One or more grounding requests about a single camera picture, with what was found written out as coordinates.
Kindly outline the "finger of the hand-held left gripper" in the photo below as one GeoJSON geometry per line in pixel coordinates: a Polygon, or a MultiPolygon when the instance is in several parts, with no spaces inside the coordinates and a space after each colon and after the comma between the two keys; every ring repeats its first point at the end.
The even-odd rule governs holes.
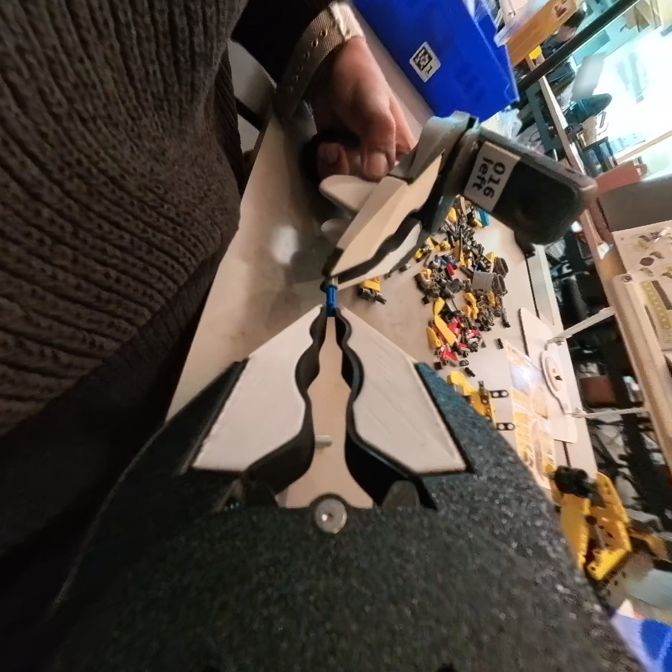
{"type": "Polygon", "coordinates": [[[441,162],[441,156],[435,157],[414,178],[391,174],[377,183],[354,176],[325,179],[324,195],[351,217],[325,262],[324,276],[335,277],[371,259],[404,222],[420,222],[422,230],[417,215],[432,194],[441,162]]]}
{"type": "Polygon", "coordinates": [[[398,231],[381,244],[371,259],[335,275],[335,286],[338,290],[345,289],[398,269],[417,251],[420,237],[420,222],[402,223],[398,231]]]}

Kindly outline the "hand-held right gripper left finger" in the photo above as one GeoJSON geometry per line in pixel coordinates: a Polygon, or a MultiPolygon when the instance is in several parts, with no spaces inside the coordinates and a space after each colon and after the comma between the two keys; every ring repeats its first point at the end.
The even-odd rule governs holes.
{"type": "Polygon", "coordinates": [[[244,478],[300,478],[315,453],[308,390],[320,371],[327,309],[311,309],[243,363],[191,463],[244,478]]]}

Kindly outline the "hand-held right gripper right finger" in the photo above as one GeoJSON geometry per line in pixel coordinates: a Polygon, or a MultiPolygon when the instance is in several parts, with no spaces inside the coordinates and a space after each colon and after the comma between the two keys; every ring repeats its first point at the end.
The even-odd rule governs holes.
{"type": "Polygon", "coordinates": [[[374,455],[410,476],[463,473],[467,465],[432,399],[418,361],[346,308],[337,309],[346,427],[374,455]]]}

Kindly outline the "pile of toy building pieces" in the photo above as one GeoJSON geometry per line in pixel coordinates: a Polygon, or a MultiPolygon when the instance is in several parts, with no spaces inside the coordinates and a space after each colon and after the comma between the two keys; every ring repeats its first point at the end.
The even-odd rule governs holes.
{"type": "Polygon", "coordinates": [[[475,378],[469,358],[485,348],[484,335],[496,322],[511,327],[504,301],[508,263],[476,238],[488,223],[484,210],[459,195],[438,233],[414,256],[422,264],[414,277],[416,288],[432,310],[425,333],[433,366],[459,369],[469,379],[475,378]]]}

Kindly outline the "person's left forearm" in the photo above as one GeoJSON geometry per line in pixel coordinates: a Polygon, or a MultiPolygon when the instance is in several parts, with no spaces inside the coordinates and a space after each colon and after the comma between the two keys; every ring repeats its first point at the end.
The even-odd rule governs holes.
{"type": "Polygon", "coordinates": [[[246,1],[231,40],[266,72],[276,76],[287,65],[299,38],[330,1],[246,1]]]}

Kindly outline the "person's left hand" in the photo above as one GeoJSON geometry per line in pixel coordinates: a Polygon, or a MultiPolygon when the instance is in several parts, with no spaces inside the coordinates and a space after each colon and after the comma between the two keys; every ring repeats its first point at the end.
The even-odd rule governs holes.
{"type": "Polygon", "coordinates": [[[321,180],[332,175],[381,180],[415,147],[399,101],[363,37],[349,39],[327,56],[308,101],[317,132],[348,132],[359,140],[357,147],[320,143],[316,172],[321,180]]]}

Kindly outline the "small yellow toy vehicle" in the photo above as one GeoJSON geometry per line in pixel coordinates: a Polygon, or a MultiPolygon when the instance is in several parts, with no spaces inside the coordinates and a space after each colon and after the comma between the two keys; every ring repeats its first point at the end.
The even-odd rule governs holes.
{"type": "Polygon", "coordinates": [[[507,399],[509,391],[505,389],[487,390],[483,382],[479,382],[476,388],[469,382],[464,372],[457,370],[449,373],[447,382],[477,415],[488,421],[498,432],[512,432],[516,428],[512,422],[497,421],[492,405],[493,399],[507,399]]]}

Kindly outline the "open instruction booklet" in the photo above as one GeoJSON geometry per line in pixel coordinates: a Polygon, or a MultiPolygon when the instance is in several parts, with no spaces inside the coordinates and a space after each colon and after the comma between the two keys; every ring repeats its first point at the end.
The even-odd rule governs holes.
{"type": "Polygon", "coordinates": [[[638,284],[660,348],[671,351],[671,221],[613,233],[626,273],[638,284]]]}

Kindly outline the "yellow sticker sheet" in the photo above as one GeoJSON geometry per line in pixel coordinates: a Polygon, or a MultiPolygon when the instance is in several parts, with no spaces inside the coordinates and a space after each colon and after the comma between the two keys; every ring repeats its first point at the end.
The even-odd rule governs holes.
{"type": "Polygon", "coordinates": [[[508,341],[505,354],[509,361],[516,451],[537,482],[547,487],[548,471],[556,467],[556,454],[548,419],[546,384],[538,365],[508,341]]]}

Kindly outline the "large yellow black toy model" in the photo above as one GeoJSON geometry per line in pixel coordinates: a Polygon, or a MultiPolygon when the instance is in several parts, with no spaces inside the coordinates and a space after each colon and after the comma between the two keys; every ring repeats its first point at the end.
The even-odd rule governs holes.
{"type": "Polygon", "coordinates": [[[671,569],[671,533],[657,516],[626,508],[608,476],[569,466],[546,475],[570,554],[593,583],[606,584],[641,552],[671,569]]]}

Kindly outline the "person's black clothed body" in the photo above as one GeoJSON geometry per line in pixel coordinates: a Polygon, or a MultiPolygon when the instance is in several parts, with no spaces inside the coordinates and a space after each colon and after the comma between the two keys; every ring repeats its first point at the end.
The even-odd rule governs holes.
{"type": "Polygon", "coordinates": [[[246,1],[1,2],[1,558],[155,424],[239,216],[246,1]]]}

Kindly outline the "blue storage bin with tag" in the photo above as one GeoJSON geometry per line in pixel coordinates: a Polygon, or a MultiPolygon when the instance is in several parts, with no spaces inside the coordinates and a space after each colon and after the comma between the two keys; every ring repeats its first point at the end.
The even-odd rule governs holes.
{"type": "Polygon", "coordinates": [[[611,624],[644,671],[671,671],[671,626],[616,613],[611,624]]]}

